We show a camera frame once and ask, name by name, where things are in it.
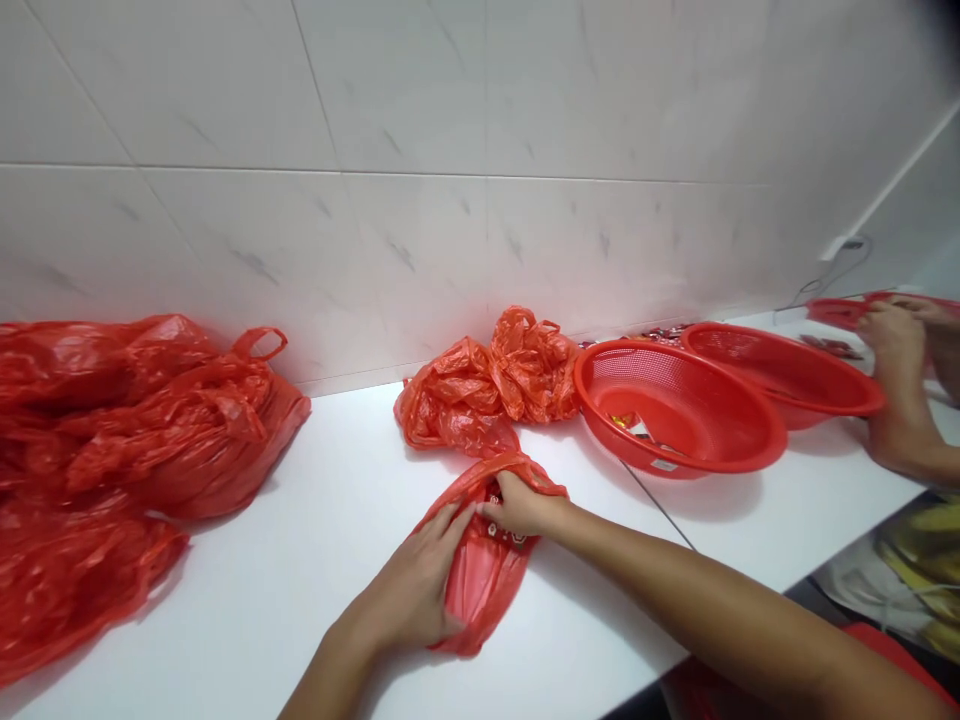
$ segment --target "person's left hand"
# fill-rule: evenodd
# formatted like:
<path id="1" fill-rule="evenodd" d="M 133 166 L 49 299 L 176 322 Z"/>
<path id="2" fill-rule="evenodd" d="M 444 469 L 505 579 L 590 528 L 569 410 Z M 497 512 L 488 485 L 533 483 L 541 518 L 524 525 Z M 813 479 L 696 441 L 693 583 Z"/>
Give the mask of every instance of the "person's left hand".
<path id="1" fill-rule="evenodd" d="M 463 622 L 444 608 L 450 565 L 476 509 L 468 506 L 451 522 L 458 507 L 441 508 L 404 540 L 338 621 L 375 653 L 433 645 L 463 630 Z"/>

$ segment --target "red plastic item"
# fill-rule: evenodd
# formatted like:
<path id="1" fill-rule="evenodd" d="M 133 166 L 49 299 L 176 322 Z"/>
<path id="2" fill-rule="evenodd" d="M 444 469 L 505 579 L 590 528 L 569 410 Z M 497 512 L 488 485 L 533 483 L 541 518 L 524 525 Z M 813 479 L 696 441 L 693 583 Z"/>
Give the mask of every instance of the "red plastic item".
<path id="1" fill-rule="evenodd" d="M 549 320 L 511 305 L 493 329 L 490 355 L 519 388 L 501 389 L 504 409 L 512 420 L 551 423 L 577 414 L 573 366 L 579 349 Z"/>
<path id="2" fill-rule="evenodd" d="M 394 404 L 404 441 L 415 450 L 454 447 L 470 457 L 520 449 L 511 420 L 573 417 L 577 346 L 554 323 L 511 306 L 486 348 L 465 337 L 420 368 Z"/>
<path id="3" fill-rule="evenodd" d="M 454 447 L 470 457 L 494 457 L 520 449 L 501 401 L 505 385 L 490 351 L 465 337 L 404 381 L 393 414 L 414 450 Z"/>
<path id="4" fill-rule="evenodd" d="M 187 539 L 122 492 L 72 512 L 0 501 L 0 688 L 133 614 Z"/>
<path id="5" fill-rule="evenodd" d="M 853 332 L 869 306 L 869 303 L 859 300 L 819 298 L 807 303 L 807 317 L 825 325 Z"/>
<path id="6" fill-rule="evenodd" d="M 889 302 L 891 299 L 895 297 L 910 297 L 910 298 L 916 298 L 917 300 L 929 300 L 930 302 L 935 302 L 937 305 L 939 305 L 942 308 L 946 308 L 947 310 L 950 310 L 951 312 L 956 313 L 957 315 L 960 315 L 960 302 L 957 302 L 955 300 L 946 300 L 944 298 L 929 297 L 927 295 L 914 295 L 912 293 L 891 292 L 889 290 L 884 290 L 882 292 L 867 293 L 866 295 L 864 295 L 864 299 L 866 300 L 868 305 L 874 302 Z"/>
<path id="7" fill-rule="evenodd" d="M 721 363 L 755 384 L 788 430 L 834 416 L 864 417 L 886 402 L 880 386 L 854 367 L 788 338 L 721 323 L 698 323 L 680 338 L 684 348 Z"/>
<path id="8" fill-rule="evenodd" d="M 0 410 L 133 405 L 217 355 L 204 331 L 182 315 L 128 325 L 0 324 Z"/>
<path id="9" fill-rule="evenodd" d="M 461 503 L 461 508 L 466 508 L 470 503 L 502 501 L 496 480 L 501 470 L 516 473 L 538 493 L 568 497 L 567 489 L 554 484 L 533 460 L 521 452 L 508 452 L 481 460 L 457 478 L 437 498 L 411 535 L 420 532 L 450 503 Z M 480 652 L 520 589 L 530 552 L 539 539 L 507 533 L 496 523 L 480 515 L 473 516 L 457 546 L 445 599 L 447 611 L 461 619 L 466 627 L 431 650 L 462 657 Z"/>
<path id="10" fill-rule="evenodd" d="M 644 340 L 598 343 L 577 359 L 574 382 L 596 438 L 653 475 L 692 480 L 752 472 L 787 446 L 783 422 L 757 390 L 678 348 Z M 649 438 L 614 417 L 641 419 Z"/>
<path id="11" fill-rule="evenodd" d="M 251 356 L 270 333 L 280 336 L 280 346 Z M 286 343 L 278 330 L 248 330 L 227 355 L 183 372 L 134 406 L 74 413 L 45 428 L 29 427 L 28 419 L 43 419 L 25 414 L 13 422 L 20 428 L 0 423 L 0 447 L 21 470 L 0 477 L 0 488 L 63 503 L 123 487 L 150 509 L 191 520 L 246 507 L 310 414 L 309 399 L 267 365 Z M 22 445 L 19 460 L 15 442 Z"/>

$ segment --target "person's right hand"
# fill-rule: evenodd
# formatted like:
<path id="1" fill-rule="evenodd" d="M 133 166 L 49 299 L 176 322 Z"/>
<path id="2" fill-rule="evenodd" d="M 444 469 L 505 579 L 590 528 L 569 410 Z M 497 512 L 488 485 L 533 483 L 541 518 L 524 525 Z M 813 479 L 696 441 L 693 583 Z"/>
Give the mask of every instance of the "person's right hand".
<path id="1" fill-rule="evenodd" d="M 497 473 L 503 504 L 483 503 L 477 511 L 508 532 L 517 535 L 545 535 L 554 527 L 570 501 L 555 495 L 541 495 L 509 470 Z"/>
<path id="2" fill-rule="evenodd" d="M 885 361 L 923 365 L 923 324 L 904 308 L 876 302 L 857 323 L 857 335 Z"/>
<path id="3" fill-rule="evenodd" d="M 932 300 L 897 295 L 890 298 L 887 302 L 891 305 L 901 307 L 904 310 L 909 310 L 910 314 L 924 325 L 934 327 L 960 326 L 960 318 Z"/>

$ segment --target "hand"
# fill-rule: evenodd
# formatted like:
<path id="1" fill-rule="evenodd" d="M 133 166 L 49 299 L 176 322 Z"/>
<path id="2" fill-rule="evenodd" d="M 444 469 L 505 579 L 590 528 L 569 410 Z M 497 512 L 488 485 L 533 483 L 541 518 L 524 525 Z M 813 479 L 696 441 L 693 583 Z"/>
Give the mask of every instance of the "hand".
<path id="1" fill-rule="evenodd" d="M 857 335 L 878 358 L 923 365 L 923 324 L 908 310 L 889 303 L 873 303 L 857 323 Z"/>
<path id="2" fill-rule="evenodd" d="M 483 503 L 479 512 L 485 518 L 517 535 L 546 535 L 570 501 L 555 495 L 541 495 L 509 470 L 497 473 L 503 505 Z"/>
<path id="3" fill-rule="evenodd" d="M 891 305 L 908 310 L 924 325 L 960 327 L 960 318 L 932 300 L 897 295 L 888 301 Z"/>
<path id="4" fill-rule="evenodd" d="M 470 505 L 451 522 L 458 507 L 441 508 L 404 540 L 338 621 L 375 654 L 433 645 L 463 630 L 463 622 L 444 607 L 450 565 L 476 510 Z"/>

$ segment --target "white countertop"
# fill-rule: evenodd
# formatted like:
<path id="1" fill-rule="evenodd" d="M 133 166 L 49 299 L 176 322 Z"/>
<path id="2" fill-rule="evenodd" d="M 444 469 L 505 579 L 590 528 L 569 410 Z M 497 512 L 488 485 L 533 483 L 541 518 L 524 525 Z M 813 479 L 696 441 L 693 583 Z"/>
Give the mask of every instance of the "white countertop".
<path id="1" fill-rule="evenodd" d="M 854 333 L 771 314 L 731 320 L 798 338 L 845 340 L 869 350 Z M 948 443 L 960 444 L 960 411 L 928 382 L 934 419 Z M 923 492 L 919 483 L 874 463 L 863 447 L 866 423 L 838 418 L 791 432 L 784 456 L 761 472 L 670 481 L 631 469 L 699 552 L 783 592 Z"/>
<path id="2" fill-rule="evenodd" d="M 162 602 L 0 693 L 0 718 L 276 717 L 327 627 L 472 462 L 404 447 L 392 413 L 400 387 L 315 399 L 254 504 L 194 537 Z M 580 418 L 520 437 L 577 503 L 682 543 Z M 684 656 L 605 578 L 541 543 L 479 656 L 422 651 L 387 665 L 368 710 L 584 720 Z"/>

